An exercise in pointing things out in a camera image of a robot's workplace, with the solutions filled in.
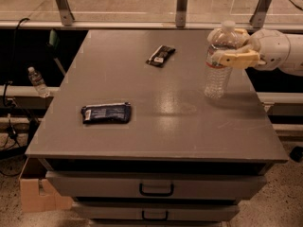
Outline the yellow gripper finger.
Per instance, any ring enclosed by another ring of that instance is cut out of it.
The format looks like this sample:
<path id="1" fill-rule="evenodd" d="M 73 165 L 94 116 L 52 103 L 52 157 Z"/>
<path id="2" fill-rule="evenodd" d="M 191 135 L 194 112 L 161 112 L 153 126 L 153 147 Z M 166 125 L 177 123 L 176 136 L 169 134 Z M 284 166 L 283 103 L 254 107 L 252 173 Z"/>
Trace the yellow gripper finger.
<path id="1" fill-rule="evenodd" d="M 243 46 L 248 39 L 248 32 L 242 28 L 215 28 L 207 36 L 207 41 L 215 46 Z"/>
<path id="2" fill-rule="evenodd" d="M 212 60 L 222 66 L 246 69 L 254 67 L 260 60 L 260 56 L 254 50 L 248 50 L 244 53 L 237 53 L 232 50 L 218 50 L 212 55 Z"/>

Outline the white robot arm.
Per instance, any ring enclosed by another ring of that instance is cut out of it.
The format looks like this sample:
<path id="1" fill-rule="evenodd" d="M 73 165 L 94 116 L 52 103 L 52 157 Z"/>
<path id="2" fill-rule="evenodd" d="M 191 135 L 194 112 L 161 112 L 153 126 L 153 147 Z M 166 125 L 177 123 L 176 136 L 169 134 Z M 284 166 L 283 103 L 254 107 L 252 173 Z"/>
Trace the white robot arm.
<path id="1" fill-rule="evenodd" d="M 303 76 L 303 35 L 278 30 L 261 29 L 249 35 L 245 29 L 234 30 L 234 44 L 213 42 L 220 29 L 208 35 L 210 47 L 206 64 L 214 69 L 225 67 L 259 71 L 279 69 L 285 74 Z"/>

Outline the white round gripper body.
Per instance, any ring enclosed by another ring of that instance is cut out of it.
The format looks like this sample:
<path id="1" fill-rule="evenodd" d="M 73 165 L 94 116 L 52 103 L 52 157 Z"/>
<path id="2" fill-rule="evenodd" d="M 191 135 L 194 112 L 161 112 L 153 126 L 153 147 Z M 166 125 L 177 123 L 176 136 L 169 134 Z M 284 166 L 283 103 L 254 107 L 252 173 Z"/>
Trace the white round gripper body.
<path id="1" fill-rule="evenodd" d="M 273 71 L 286 61 L 290 52 L 288 37 L 277 30 L 261 29 L 250 36 L 249 44 L 259 53 L 259 71 Z"/>

